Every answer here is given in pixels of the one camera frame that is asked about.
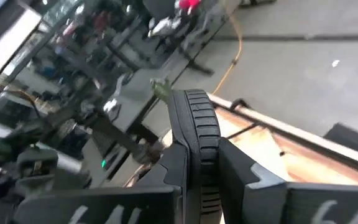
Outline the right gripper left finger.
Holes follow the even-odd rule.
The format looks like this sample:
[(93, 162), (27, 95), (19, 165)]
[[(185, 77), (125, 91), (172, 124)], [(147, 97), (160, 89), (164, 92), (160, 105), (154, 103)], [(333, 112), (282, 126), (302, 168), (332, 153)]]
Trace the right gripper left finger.
[(132, 187), (49, 192), (24, 200), (13, 224), (183, 224), (187, 149), (173, 143)]

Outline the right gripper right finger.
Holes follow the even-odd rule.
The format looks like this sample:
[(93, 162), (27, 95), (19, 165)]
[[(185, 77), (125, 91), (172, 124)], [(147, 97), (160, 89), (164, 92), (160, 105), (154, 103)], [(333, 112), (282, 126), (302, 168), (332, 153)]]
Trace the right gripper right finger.
[(219, 191), (226, 224), (358, 224), (358, 186), (287, 182), (225, 138)]

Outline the black slide sandal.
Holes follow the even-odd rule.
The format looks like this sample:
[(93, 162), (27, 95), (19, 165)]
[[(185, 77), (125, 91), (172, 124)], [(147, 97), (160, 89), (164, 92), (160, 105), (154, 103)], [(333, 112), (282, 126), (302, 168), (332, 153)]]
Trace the black slide sandal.
[(221, 212), (218, 146), (221, 138), (214, 107), (203, 90), (174, 90), (168, 113), (173, 142), (187, 152), (186, 224), (206, 224)]

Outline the grey desk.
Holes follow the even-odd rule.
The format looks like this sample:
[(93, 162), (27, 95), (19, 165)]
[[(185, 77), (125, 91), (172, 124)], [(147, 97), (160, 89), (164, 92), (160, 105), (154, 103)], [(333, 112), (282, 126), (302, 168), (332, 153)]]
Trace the grey desk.
[(83, 167), (89, 170), (92, 178), (90, 188), (123, 187), (140, 167), (121, 146), (117, 146), (103, 159), (94, 141), (89, 139), (82, 151)]

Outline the black keyboard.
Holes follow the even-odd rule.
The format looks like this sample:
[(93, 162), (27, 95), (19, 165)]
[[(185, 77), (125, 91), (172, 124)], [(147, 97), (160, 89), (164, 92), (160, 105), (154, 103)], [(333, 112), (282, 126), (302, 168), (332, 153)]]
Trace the black keyboard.
[(91, 137), (102, 157), (106, 157), (116, 145), (115, 139), (99, 131), (93, 131)]

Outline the green cactus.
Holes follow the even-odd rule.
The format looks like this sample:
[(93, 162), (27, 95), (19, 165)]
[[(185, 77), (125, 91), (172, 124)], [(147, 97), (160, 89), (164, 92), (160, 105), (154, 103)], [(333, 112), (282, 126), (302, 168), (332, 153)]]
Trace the green cactus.
[(150, 84), (152, 86), (154, 95), (162, 100), (164, 103), (168, 104), (170, 95), (172, 93), (170, 81), (168, 78), (156, 79), (151, 78)]

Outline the black aluminium table frame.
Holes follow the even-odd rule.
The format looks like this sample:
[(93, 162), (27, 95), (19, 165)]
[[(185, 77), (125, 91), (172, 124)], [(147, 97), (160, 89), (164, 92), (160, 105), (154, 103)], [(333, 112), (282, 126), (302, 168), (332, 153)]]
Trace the black aluminium table frame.
[(332, 155), (336, 160), (341, 161), (355, 169), (358, 169), (358, 151), (349, 147), (337, 144), (321, 136), (309, 133), (300, 128), (296, 128), (292, 125), (271, 118), (267, 115), (247, 109), (245, 107), (239, 107), (230, 102), (224, 100), (218, 96), (208, 93), (209, 99), (214, 106), (220, 107), (232, 114), (240, 116), (241, 118), (255, 121), (256, 123), (263, 124), (264, 126), (272, 129), (273, 131), (280, 133), (281, 135), (290, 138), (298, 143), (307, 145), (315, 149), (320, 149), (328, 155)]

